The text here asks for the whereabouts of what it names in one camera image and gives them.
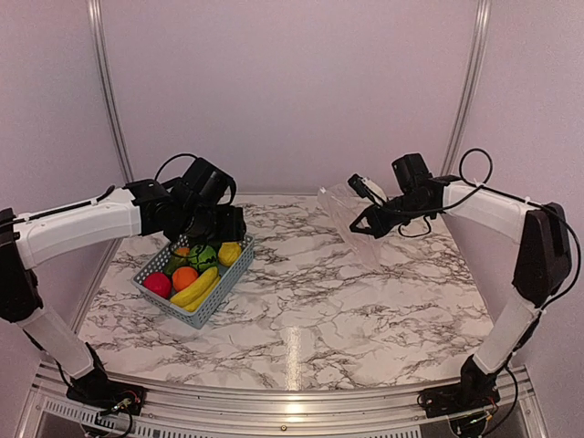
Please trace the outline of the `yellow pear toy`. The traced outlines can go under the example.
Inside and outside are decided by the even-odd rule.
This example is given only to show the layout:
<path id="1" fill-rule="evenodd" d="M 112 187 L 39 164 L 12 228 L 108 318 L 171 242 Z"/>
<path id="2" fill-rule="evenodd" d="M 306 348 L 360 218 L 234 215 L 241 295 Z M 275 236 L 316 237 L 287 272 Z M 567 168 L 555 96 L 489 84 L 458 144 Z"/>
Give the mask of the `yellow pear toy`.
<path id="1" fill-rule="evenodd" d="M 224 242 L 217 252 L 218 262 L 222 266 L 232 266 L 242 254 L 242 246 L 238 242 Z"/>

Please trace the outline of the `green watermelon ball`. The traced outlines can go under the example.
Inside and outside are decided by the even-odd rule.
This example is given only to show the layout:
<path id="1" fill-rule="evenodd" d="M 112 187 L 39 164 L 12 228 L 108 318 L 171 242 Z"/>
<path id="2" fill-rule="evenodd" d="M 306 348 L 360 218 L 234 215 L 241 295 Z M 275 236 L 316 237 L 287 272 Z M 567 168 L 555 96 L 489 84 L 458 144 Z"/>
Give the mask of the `green watermelon ball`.
<path id="1" fill-rule="evenodd" d="M 218 259 L 215 249 L 210 245 L 195 245 L 188 255 L 188 265 L 199 274 L 207 269 L 217 266 Z"/>

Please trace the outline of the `grey perforated plastic basket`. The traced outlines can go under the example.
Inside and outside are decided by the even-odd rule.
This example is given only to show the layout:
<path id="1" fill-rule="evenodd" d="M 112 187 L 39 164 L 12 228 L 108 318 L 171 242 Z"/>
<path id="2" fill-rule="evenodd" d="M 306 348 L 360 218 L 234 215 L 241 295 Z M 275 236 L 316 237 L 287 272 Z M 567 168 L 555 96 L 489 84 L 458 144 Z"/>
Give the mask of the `grey perforated plastic basket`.
<path id="1" fill-rule="evenodd" d="M 164 299 L 155 295 L 142 285 L 144 279 L 151 273 L 162 272 L 170 259 L 171 250 L 173 248 L 188 246 L 191 249 L 195 246 L 185 235 L 181 236 L 177 242 L 169 243 L 160 250 L 147 264 L 144 265 L 138 274 L 132 278 L 131 283 L 156 307 L 196 329 L 201 329 L 254 260 L 254 237 L 247 234 L 245 235 L 244 240 L 238 243 L 243 249 L 238 260 L 230 267 L 222 266 L 218 262 L 218 278 L 206 292 L 186 308 L 180 308 L 170 302 L 171 297 L 178 293 L 173 287 L 171 297 L 169 299 Z"/>

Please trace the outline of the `orange toy fruit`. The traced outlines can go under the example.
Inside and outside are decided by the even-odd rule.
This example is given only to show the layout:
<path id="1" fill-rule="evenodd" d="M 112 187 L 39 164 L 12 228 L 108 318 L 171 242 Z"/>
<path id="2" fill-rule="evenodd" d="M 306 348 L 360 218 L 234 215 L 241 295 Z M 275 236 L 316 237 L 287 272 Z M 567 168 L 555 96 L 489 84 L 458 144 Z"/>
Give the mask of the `orange toy fruit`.
<path id="1" fill-rule="evenodd" d="M 191 266 L 181 266 L 172 274 L 172 286 L 176 292 L 181 292 L 197 280 L 198 276 L 198 272 Z"/>

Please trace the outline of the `yellow banana bunch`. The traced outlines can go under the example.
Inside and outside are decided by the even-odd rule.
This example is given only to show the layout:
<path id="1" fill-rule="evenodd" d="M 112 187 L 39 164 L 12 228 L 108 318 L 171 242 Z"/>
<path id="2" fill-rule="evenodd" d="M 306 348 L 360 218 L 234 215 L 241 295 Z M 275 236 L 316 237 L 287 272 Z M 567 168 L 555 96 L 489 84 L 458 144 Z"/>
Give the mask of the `yellow banana bunch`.
<path id="1" fill-rule="evenodd" d="M 170 302 L 180 308 L 186 308 L 204 292 L 206 292 L 212 286 L 218 276 L 218 267 L 209 267 L 188 287 L 172 296 Z"/>

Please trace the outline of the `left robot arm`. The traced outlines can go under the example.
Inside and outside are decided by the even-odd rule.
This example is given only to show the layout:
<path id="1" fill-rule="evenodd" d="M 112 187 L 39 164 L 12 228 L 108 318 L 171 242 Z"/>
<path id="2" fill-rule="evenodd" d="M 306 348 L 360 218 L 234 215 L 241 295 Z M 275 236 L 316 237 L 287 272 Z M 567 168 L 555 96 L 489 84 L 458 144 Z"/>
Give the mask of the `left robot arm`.
<path id="1" fill-rule="evenodd" d="M 203 158 L 167 182 L 145 179 L 112 186 L 104 194 L 40 213 L 1 213 L 1 318 L 15 323 L 47 352 L 81 393 L 97 406 L 115 398 L 99 357 L 43 303 L 36 267 L 97 243 L 155 233 L 171 242 L 232 242 L 245 236 L 242 208 L 224 202 L 235 195 L 232 176 Z"/>

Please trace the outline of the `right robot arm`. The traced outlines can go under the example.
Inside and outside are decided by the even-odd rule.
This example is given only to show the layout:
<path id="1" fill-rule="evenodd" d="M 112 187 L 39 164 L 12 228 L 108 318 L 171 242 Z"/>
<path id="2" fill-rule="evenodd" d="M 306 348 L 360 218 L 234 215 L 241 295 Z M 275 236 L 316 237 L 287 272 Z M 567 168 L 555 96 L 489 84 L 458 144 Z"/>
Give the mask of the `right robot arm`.
<path id="1" fill-rule="evenodd" d="M 473 182 L 462 173 L 433 175 L 419 153 L 391 165 L 400 191 L 385 196 L 371 179 L 353 174 L 349 187 L 370 201 L 349 225 L 351 232 L 376 239 L 415 219 L 438 216 L 486 231 L 504 246 L 511 276 L 505 303 L 480 347 L 464 363 L 452 400 L 470 409 L 483 399 L 497 374 L 536 330 L 547 308 L 566 294 L 565 282 L 577 276 L 579 241 L 558 203 L 538 203 Z"/>

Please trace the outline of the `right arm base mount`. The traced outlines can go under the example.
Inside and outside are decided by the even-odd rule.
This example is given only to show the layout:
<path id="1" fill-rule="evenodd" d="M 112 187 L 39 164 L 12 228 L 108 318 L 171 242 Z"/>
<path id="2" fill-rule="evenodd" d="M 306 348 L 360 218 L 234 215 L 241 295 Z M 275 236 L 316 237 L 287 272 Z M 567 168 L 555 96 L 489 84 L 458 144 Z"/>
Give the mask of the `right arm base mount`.
<path id="1" fill-rule="evenodd" d="M 424 389 L 419 392 L 417 403 L 427 418 L 435 418 L 499 402 L 500 395 L 495 388 L 498 373 L 482 372 L 471 356 L 463 364 L 457 383 Z"/>

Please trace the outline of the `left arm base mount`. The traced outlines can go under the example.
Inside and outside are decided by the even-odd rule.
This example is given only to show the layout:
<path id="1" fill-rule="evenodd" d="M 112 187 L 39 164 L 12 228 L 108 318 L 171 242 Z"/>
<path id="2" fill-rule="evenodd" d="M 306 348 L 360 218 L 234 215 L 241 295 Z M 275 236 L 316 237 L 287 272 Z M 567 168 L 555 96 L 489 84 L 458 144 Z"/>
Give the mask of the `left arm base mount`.
<path id="1" fill-rule="evenodd" d="M 146 390 L 140 385 L 111 380 L 104 370 L 94 369 L 79 379 L 70 379 L 67 397 L 101 409 L 101 416 L 120 412 L 139 415 Z"/>

